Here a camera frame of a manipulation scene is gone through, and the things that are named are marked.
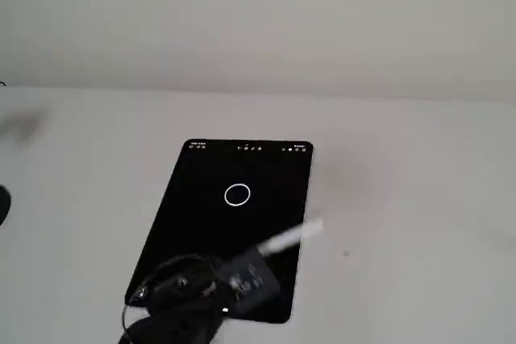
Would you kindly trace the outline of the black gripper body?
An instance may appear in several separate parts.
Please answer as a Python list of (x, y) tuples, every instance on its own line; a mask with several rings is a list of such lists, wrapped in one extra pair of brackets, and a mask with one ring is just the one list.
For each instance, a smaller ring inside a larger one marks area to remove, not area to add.
[(213, 255), (178, 255), (160, 263), (136, 289), (136, 306), (150, 314), (201, 300), (225, 300), (226, 286), (217, 276), (221, 259)]

